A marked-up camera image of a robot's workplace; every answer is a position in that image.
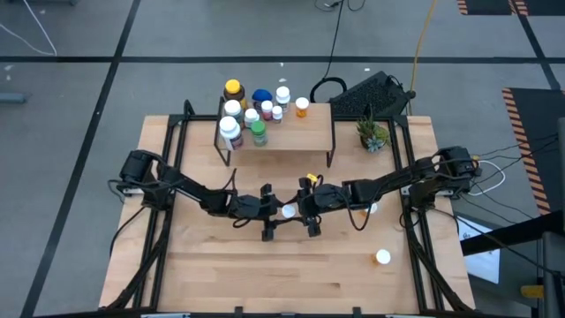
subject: gray floor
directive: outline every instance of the gray floor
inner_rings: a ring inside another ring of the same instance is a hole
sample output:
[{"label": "gray floor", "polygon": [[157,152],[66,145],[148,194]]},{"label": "gray floor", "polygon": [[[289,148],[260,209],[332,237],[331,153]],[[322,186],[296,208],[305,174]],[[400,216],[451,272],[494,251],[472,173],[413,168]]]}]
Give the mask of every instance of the gray floor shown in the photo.
[{"label": "gray floor", "polygon": [[[345,10],[335,53],[413,56],[430,3],[368,0],[363,11]],[[132,0],[83,0],[76,7],[38,3],[33,7],[60,56],[111,57],[131,4]],[[335,19],[336,12],[317,11],[312,1],[305,0],[141,0],[124,55],[326,56]],[[564,57],[565,44],[556,39],[565,18],[529,21],[546,55]],[[0,2],[0,23],[38,49],[49,49],[23,5]],[[0,30],[0,57],[35,55]],[[535,57],[516,16],[463,16],[455,0],[439,1],[422,56]],[[32,94],[23,106],[0,107],[0,145],[6,149],[0,155],[0,177],[9,185],[0,193],[4,242],[0,254],[5,255],[0,261],[0,315],[14,317],[19,316],[34,279],[109,64],[0,63],[0,67],[0,91]],[[145,115],[179,112],[185,98],[198,113],[214,113],[222,83],[231,77],[248,88],[270,90],[286,79],[294,95],[308,95],[326,67],[325,63],[120,64],[35,314],[96,309],[120,210],[105,181],[117,175],[127,152],[136,147]],[[552,69],[565,85],[565,65],[555,64]],[[339,63],[332,65],[330,75],[352,85],[380,70],[410,82],[411,64]],[[501,98],[503,87],[549,88],[538,64],[421,64],[414,112],[432,117],[440,146],[462,145],[477,154],[503,148],[516,144]],[[322,89],[320,100],[334,95],[337,88]],[[511,149],[507,155],[519,153]],[[507,178],[492,196],[535,216],[523,165],[509,168]],[[487,198],[473,201],[511,220],[524,220]],[[456,201],[454,207],[506,225],[464,201]],[[480,284],[473,287],[478,287],[473,290],[478,307],[488,313],[530,313],[515,301],[486,293]]]}]

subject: warning tape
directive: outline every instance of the warning tape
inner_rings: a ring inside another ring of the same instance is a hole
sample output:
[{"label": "warning tape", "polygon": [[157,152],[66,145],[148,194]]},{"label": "warning tape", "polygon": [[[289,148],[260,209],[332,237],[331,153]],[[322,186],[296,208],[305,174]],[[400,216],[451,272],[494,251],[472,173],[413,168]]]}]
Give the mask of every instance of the warning tape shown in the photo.
[{"label": "warning tape", "polygon": [[467,11],[467,3],[465,2],[465,0],[457,0],[457,6],[459,7],[459,13],[461,14],[469,13]]},{"label": "warning tape", "polygon": [[530,15],[528,12],[528,6],[524,0],[508,0],[508,5],[510,6],[510,10],[514,14],[520,14],[524,16]]},{"label": "warning tape", "polygon": [[536,161],[533,159],[533,156],[530,155],[530,143],[528,142],[528,137],[526,137],[524,125],[522,125],[522,120],[520,119],[520,114],[518,113],[518,108],[516,107],[516,101],[514,100],[512,90],[504,87],[502,89],[502,98],[506,103],[506,111],[510,117],[512,130],[514,131],[516,140],[520,143],[518,146],[520,148],[520,153],[524,155],[524,167],[526,169],[528,179],[530,180],[531,190],[533,191],[538,211],[540,214],[546,215],[551,212],[551,208],[549,206],[549,202],[547,202],[544,186],[541,184],[541,178],[539,177],[538,168],[536,167]]}]

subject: yellow bottle cap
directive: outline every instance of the yellow bottle cap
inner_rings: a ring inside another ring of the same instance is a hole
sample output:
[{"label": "yellow bottle cap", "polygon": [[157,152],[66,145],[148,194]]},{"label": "yellow bottle cap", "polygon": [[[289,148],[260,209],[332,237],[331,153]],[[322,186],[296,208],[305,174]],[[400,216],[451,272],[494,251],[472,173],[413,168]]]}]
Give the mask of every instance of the yellow bottle cap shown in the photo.
[{"label": "yellow bottle cap", "polygon": [[237,79],[230,79],[226,82],[226,91],[230,94],[237,94],[241,90],[241,84],[239,84],[239,80]]},{"label": "yellow bottle cap", "polygon": [[312,173],[308,173],[306,177],[311,179],[313,183],[318,182],[318,177],[314,176]]}]

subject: black metal frame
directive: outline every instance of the black metal frame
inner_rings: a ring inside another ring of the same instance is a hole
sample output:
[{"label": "black metal frame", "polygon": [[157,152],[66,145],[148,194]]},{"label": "black metal frame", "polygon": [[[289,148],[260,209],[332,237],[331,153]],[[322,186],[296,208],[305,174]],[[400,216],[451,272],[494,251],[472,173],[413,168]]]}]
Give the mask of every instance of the black metal frame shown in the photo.
[{"label": "black metal frame", "polygon": [[[231,162],[231,151],[228,151],[228,157],[226,158],[223,154],[221,149],[218,147],[218,133],[220,132],[220,119],[222,119],[222,106],[224,105],[225,100],[223,99],[223,97],[220,97],[220,102],[218,105],[218,113],[217,113],[217,117],[216,117],[216,123],[215,123],[215,133],[214,133],[214,148],[215,151],[218,152],[218,155],[220,155],[220,157],[222,158],[223,164],[226,165],[226,167],[230,166],[230,162]],[[335,118],[334,118],[334,107],[329,104],[329,109],[330,109],[330,116],[331,116],[331,129],[332,129],[332,149],[328,152],[326,152],[326,165],[327,167],[331,167],[332,165],[332,161],[334,159],[334,152],[335,152]]]},{"label": "black metal frame", "polygon": [[[356,121],[358,118],[355,116],[339,116],[333,118],[337,121]],[[191,104],[185,102],[185,112],[182,115],[170,115],[169,122],[167,124],[167,133],[165,136],[165,142],[163,144],[162,155],[165,160],[169,159],[169,152],[172,143],[173,132],[175,128],[180,125],[180,135],[177,144],[177,152],[175,155],[174,166],[180,167],[182,162],[185,139],[187,134],[187,126],[190,121],[217,121],[216,115],[196,115],[192,109]],[[387,124],[390,131],[390,139],[392,143],[392,152],[395,161],[395,168],[400,170],[402,165],[402,159],[400,155],[400,148],[398,147],[398,138],[396,136],[396,127],[399,126],[403,133],[404,146],[406,148],[406,156],[408,159],[408,164],[414,162],[413,148],[411,144],[410,130],[408,126],[408,120],[405,116],[395,116],[395,117],[377,117],[375,121],[384,122]],[[164,213],[164,221],[162,225],[162,230],[157,241],[154,242],[154,234],[156,232],[157,218],[160,211],[152,211],[149,224],[147,227],[146,242],[143,248],[142,263],[139,270],[134,275],[128,287],[122,292],[122,294],[110,304],[108,307],[102,307],[96,312],[84,312],[84,313],[74,313],[74,314],[57,314],[52,316],[43,317],[66,317],[66,318],[87,318],[87,317],[140,317],[141,314],[159,314],[157,312],[157,307],[159,303],[159,297],[161,293],[162,285],[162,275],[164,271],[164,262],[167,253],[167,247],[169,243],[169,234],[172,220],[172,213],[174,208],[175,194],[171,194],[171,204],[170,208],[161,211]],[[407,227],[406,237],[409,240],[409,244],[413,240],[418,240],[416,232],[414,231],[411,219],[411,207],[407,200],[403,200],[403,215],[404,221]],[[445,311],[443,307],[443,298],[441,296],[441,291],[439,284],[443,286],[447,285],[447,282],[441,277],[441,274],[437,269],[434,268],[434,258],[433,258],[433,247],[432,240],[430,237],[430,232],[427,227],[427,221],[425,219],[426,215],[423,214],[420,221],[421,236],[424,241],[425,249],[415,249],[411,248],[410,258],[412,272],[414,276],[414,286],[416,289],[416,296],[418,301],[419,314],[416,315],[433,315],[436,317],[499,317],[490,314],[479,314],[475,312],[462,312],[462,311]],[[433,289],[433,299],[435,304],[435,309],[429,309],[426,305],[426,291],[424,289],[424,284],[422,280],[422,273],[420,268],[420,262],[425,265],[425,267],[430,272],[432,289]],[[142,307],[141,302],[143,298],[143,288],[144,282],[146,280],[147,272],[151,269],[154,262],[156,262],[156,268],[154,273],[154,285],[152,288],[150,303],[148,307]],[[133,297],[132,308],[125,308],[129,300]],[[332,317],[332,318],[361,318],[361,317],[387,317],[387,314],[362,314],[360,307],[353,307],[351,314],[244,314],[244,309],[242,307],[235,307],[233,313],[190,313],[190,317],[226,317],[226,318],[243,318],[243,317],[283,317],[285,315],[291,315],[293,317],[302,318],[321,318],[321,317]]]}]

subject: small plant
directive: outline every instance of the small plant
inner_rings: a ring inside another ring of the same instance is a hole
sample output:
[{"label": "small plant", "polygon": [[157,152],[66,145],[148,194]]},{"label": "small plant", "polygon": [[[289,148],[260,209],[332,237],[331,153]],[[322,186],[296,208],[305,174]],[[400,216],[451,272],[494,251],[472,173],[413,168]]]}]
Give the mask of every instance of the small plant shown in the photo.
[{"label": "small plant", "polygon": [[362,117],[357,121],[357,132],[361,144],[370,153],[390,145],[388,130],[382,128],[373,120],[373,113],[369,117]]}]

